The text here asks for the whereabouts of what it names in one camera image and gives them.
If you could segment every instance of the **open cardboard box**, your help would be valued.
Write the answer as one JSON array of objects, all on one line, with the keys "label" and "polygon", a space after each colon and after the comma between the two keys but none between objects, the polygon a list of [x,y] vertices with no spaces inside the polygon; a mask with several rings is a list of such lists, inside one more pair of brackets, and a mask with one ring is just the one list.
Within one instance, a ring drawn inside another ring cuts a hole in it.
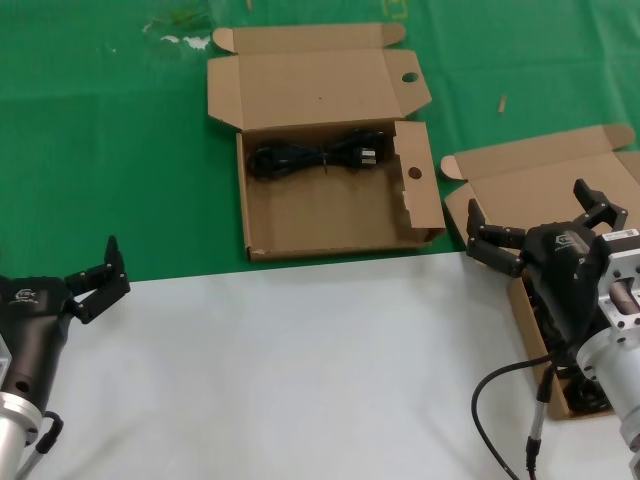
[{"label": "open cardboard box", "polygon": [[[235,55],[209,60],[208,111],[242,130],[251,260],[419,248],[444,231],[426,126],[400,121],[431,96],[415,53],[384,49],[404,36],[397,23],[215,30],[215,44]],[[273,181],[246,171],[265,141],[320,147],[361,127],[393,138],[371,170],[311,168]]]},{"label": "open cardboard box", "polygon": [[[576,179],[582,178],[628,210],[627,228],[640,227],[640,152],[616,151],[633,141],[633,129],[627,126],[600,125],[456,153],[443,158],[441,170],[466,183],[448,195],[445,204],[466,242],[470,199],[478,201],[487,223],[529,229],[584,213],[573,195]],[[607,229],[600,225],[596,232]],[[523,280],[514,280],[508,294],[527,354],[545,355]],[[537,381],[543,370],[534,369]],[[585,418],[569,410],[560,387],[556,378],[549,415]]]}]

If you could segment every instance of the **white table surface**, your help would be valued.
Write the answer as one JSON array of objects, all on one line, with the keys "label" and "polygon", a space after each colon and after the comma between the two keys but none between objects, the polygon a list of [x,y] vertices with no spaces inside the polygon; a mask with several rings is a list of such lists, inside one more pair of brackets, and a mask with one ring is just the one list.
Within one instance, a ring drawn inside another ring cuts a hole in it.
[{"label": "white table surface", "polygon": [[[33,479],[501,479],[471,393],[525,358],[508,279],[460,254],[132,285],[74,321]],[[524,478],[529,372],[480,416]],[[615,417],[545,424],[540,480],[627,479]]]}]

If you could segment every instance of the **cardboard box flap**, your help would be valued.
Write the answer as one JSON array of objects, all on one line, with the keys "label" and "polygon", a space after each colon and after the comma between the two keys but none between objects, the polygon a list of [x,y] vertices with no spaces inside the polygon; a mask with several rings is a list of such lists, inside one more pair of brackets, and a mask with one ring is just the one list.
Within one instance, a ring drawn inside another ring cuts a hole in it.
[{"label": "cardboard box flap", "polygon": [[401,23],[217,28],[213,41],[242,55],[383,48],[401,42],[405,34]]},{"label": "cardboard box flap", "polygon": [[393,139],[396,155],[402,168],[404,203],[409,212],[411,226],[420,229],[445,227],[438,195],[429,137],[424,123],[396,122]]},{"label": "cardboard box flap", "polygon": [[224,123],[242,128],[240,65],[237,57],[218,58],[207,64],[207,111]]},{"label": "cardboard box flap", "polygon": [[441,171],[451,179],[475,180],[608,153],[633,141],[626,125],[598,125],[456,153],[443,158]]},{"label": "cardboard box flap", "polygon": [[640,183],[640,152],[616,152],[616,157],[634,180]]},{"label": "cardboard box flap", "polygon": [[207,78],[209,115],[243,130],[397,120],[431,99],[406,50],[215,58]]}]

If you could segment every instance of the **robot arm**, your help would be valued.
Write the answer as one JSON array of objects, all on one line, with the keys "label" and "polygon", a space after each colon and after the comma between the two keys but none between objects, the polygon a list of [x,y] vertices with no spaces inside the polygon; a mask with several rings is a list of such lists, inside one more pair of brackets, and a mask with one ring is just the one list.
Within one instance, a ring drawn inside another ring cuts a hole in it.
[{"label": "robot arm", "polygon": [[[91,291],[81,302],[74,298]],[[104,264],[65,280],[0,277],[0,480],[26,478],[60,433],[62,421],[46,407],[71,319],[87,324],[129,291],[115,237]],[[52,428],[18,471],[43,417],[52,418]]]},{"label": "robot arm", "polygon": [[[573,357],[587,378],[600,383],[622,422],[620,433],[638,452],[630,466],[639,480],[640,234],[622,230],[627,211],[583,180],[576,181],[574,194],[584,214],[527,232],[487,225],[471,200],[467,255],[513,277],[526,269],[566,345],[566,351],[552,353]],[[612,232],[596,235],[591,229],[600,223]],[[550,385],[553,360],[547,371]],[[543,418],[532,431],[540,430]]]}]

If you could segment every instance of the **green fabric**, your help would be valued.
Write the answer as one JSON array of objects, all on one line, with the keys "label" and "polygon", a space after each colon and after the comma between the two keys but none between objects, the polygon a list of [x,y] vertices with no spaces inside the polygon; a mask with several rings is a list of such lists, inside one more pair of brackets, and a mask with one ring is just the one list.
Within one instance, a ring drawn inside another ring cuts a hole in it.
[{"label": "green fabric", "polygon": [[[401,21],[446,154],[605,122],[640,126],[637,0],[157,0],[0,3],[0,274],[99,263],[134,280],[282,265],[244,257],[233,129],[207,118],[216,26]],[[145,25],[153,24],[143,32]],[[497,113],[502,95],[506,112]],[[439,180],[441,195],[456,185]],[[438,239],[425,252],[447,252]],[[354,257],[357,259],[371,257]]]}]

